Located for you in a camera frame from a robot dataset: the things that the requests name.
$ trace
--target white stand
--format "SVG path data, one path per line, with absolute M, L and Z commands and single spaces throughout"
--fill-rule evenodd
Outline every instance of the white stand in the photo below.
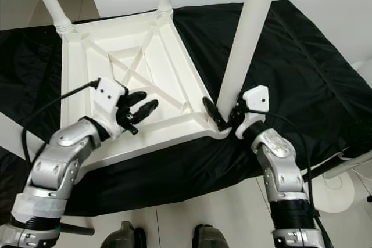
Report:
M 345 161 L 341 165 L 313 179 L 314 203 L 317 209 L 338 213 L 348 209 L 354 201 L 354 184 L 348 170 L 372 159 L 372 150 Z
M 347 172 L 330 179 L 326 179 L 324 174 L 319 175 L 312 182 L 316 209 L 328 213 L 339 213 L 352 205 L 355 189 Z

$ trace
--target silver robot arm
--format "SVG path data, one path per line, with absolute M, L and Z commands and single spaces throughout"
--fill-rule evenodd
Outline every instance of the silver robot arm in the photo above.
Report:
M 102 78 L 95 97 L 93 117 L 55 132 L 33 163 L 22 193 L 17 194 L 10 221 L 0 227 L 0 247 L 53 247 L 60 235 L 65 212 L 79 168 L 101 142 L 123 131 L 136 134 L 133 126 L 147 117 L 157 100 L 131 114 L 130 106 L 146 98 L 145 92 L 128 94 L 115 81 Z
M 269 111 L 267 87 L 259 85 L 240 95 L 228 122 L 210 100 L 204 98 L 203 102 L 220 131 L 236 128 L 236 137 L 245 141 L 257 155 L 274 223 L 275 247 L 328 248 L 321 231 L 315 227 L 317 213 L 304 191 L 295 148 L 275 129 L 264 124 L 262 113 Z

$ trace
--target black cloth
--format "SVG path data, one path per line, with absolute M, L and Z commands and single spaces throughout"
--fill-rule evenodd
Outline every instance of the black cloth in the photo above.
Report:
M 241 8 L 231 3 L 174 10 L 174 24 L 214 101 Z M 0 43 L 0 111 L 22 124 L 60 94 L 61 41 L 48 26 L 2 31 Z M 303 133 L 313 164 L 344 148 L 351 157 L 372 149 L 372 89 L 290 1 L 271 4 L 242 90 L 260 84 L 269 87 L 270 111 Z M 59 116 L 58 106 L 49 109 L 31 131 L 48 139 Z M 294 144 L 297 163 L 305 168 L 295 131 L 271 117 L 267 124 Z M 0 164 L 3 222 L 26 174 L 24 161 L 15 155 L 0 153 Z M 89 172 L 74 187 L 66 215 L 180 202 L 261 172 L 255 155 L 233 133 L 222 141 L 200 138 Z

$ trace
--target black cable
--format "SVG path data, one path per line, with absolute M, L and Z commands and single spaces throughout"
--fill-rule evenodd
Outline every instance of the black cable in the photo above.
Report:
M 31 168 L 32 168 L 32 162 L 31 162 L 30 154 L 28 153 L 27 140 L 26 140 L 26 132 L 27 132 L 27 129 L 28 129 L 29 125 L 32 123 L 32 121 L 35 120 L 35 118 L 40 113 L 42 113 L 45 109 L 49 108 L 50 106 L 54 105 L 55 103 L 60 102 L 64 98 L 67 98 L 67 97 L 69 97 L 71 95 L 74 95 L 75 93 L 78 93 L 79 91 L 82 91 L 83 89 L 86 89 L 87 87 L 97 88 L 98 84 L 99 84 L 99 79 L 98 80 L 95 80 L 95 81 L 88 82 L 87 84 L 84 84 L 81 87 L 78 87 L 78 88 L 76 88 L 76 89 L 74 89 L 74 90 L 72 90 L 72 91 L 70 91 L 70 92 L 68 92 L 66 94 L 63 94 L 61 97 L 58 97 L 58 98 L 54 99 L 53 101 L 50 101 L 49 103 L 47 103 L 46 105 L 44 105 L 43 107 L 41 107 L 40 109 L 38 109 L 35 113 L 33 113 L 27 119 L 27 121 L 24 123 L 23 129 L 22 129 L 21 142 L 22 142 L 22 148 L 23 148 L 24 158 L 26 160 L 27 169 L 28 169 L 29 172 L 31 171 Z M 40 153 L 44 149 L 45 145 L 46 145 L 46 143 L 44 143 L 41 146 L 41 148 L 38 150 L 37 156 L 40 155 Z
M 304 139 L 302 133 L 300 132 L 299 128 L 293 122 L 288 120 L 287 118 L 285 118 L 283 116 L 279 116 L 275 113 L 267 113 L 267 112 L 261 112 L 259 110 L 249 110 L 249 109 L 248 109 L 248 112 L 263 114 L 265 116 L 272 116 L 272 117 L 278 118 L 278 119 L 286 122 L 288 125 L 290 125 L 295 130 L 295 132 L 298 134 L 298 136 L 300 137 L 300 140 L 302 142 L 302 145 L 303 145 L 305 156 L 307 158 L 307 177 L 308 177 L 307 187 L 308 187 L 308 190 L 309 190 L 308 191 L 309 192 L 309 202 L 310 202 L 310 206 L 311 206 L 312 210 L 315 212 L 316 209 L 315 209 L 315 206 L 314 206 L 313 185 L 312 185 L 312 162 L 311 162 L 310 155 L 308 154 L 308 152 L 306 150 L 305 139 Z M 323 239 L 324 239 L 324 242 L 325 242 L 325 245 L 327 246 L 327 248 L 334 248 L 333 244 L 332 244 L 332 241 L 331 241 L 330 237 L 328 236 L 328 233 L 327 233 L 325 227 L 323 226 L 323 224 L 321 223 L 321 221 L 319 219 L 319 216 L 314 214 L 314 219 L 319 226 L 319 229 L 321 231 L 321 234 L 323 235 Z

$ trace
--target floor tile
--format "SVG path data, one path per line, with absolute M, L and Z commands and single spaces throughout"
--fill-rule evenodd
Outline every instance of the floor tile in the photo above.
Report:
M 366 164 L 361 164 L 354 168 L 359 174 L 361 174 L 360 180 L 365 185 L 366 189 L 368 190 L 369 194 L 372 195 L 372 161 Z
M 157 210 L 163 248 L 190 248 L 198 224 L 221 230 L 231 248 L 274 246 L 273 225 L 255 178 Z
M 256 180 L 257 180 L 258 186 L 260 187 L 261 194 L 266 202 L 267 209 L 268 211 L 270 211 L 270 205 L 269 205 L 269 201 L 267 200 L 267 193 L 266 193 L 266 187 L 265 187 L 265 182 L 263 180 L 263 176 L 260 175 L 259 177 L 256 177 Z
M 372 204 L 366 197 L 368 192 L 357 175 L 348 172 L 355 187 L 354 202 L 347 210 L 331 214 L 320 212 L 321 220 L 334 247 L 372 247 Z
M 82 0 L 58 0 L 66 16 L 71 20 L 78 20 Z M 28 26 L 53 24 L 53 20 L 42 0 L 39 0 Z
M 97 7 L 94 0 L 83 0 L 81 3 L 81 10 L 79 20 L 89 20 L 99 18 Z
M 102 242 L 112 232 L 120 229 L 122 221 L 131 221 L 135 228 L 143 228 L 146 232 L 148 248 L 160 248 L 158 223 L 155 207 L 123 211 L 119 213 L 101 215 L 97 217 L 66 217 L 62 222 L 71 225 L 95 229 L 93 236 L 61 233 L 56 248 L 100 247 Z

